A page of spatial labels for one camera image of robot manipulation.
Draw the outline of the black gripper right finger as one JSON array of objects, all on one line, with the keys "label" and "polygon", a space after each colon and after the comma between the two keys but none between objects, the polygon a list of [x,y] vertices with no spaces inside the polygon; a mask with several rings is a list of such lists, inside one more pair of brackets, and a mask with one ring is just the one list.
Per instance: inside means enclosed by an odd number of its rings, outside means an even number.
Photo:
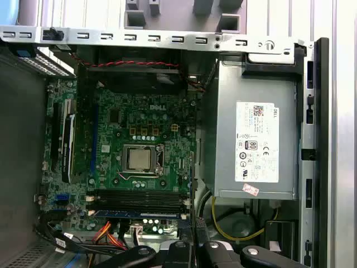
[{"label": "black gripper right finger", "polygon": [[239,254],[224,241],[208,241],[199,251],[202,267],[305,267],[305,265],[259,246],[246,246]]}]

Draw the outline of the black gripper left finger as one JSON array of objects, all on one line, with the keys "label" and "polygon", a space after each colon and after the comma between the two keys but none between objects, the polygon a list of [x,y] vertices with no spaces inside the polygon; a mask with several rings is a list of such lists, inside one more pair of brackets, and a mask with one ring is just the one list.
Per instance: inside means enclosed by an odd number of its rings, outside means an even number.
[{"label": "black gripper left finger", "polygon": [[96,267],[193,267],[193,249],[191,244],[184,241],[165,241],[158,252],[141,245],[115,255]]}]

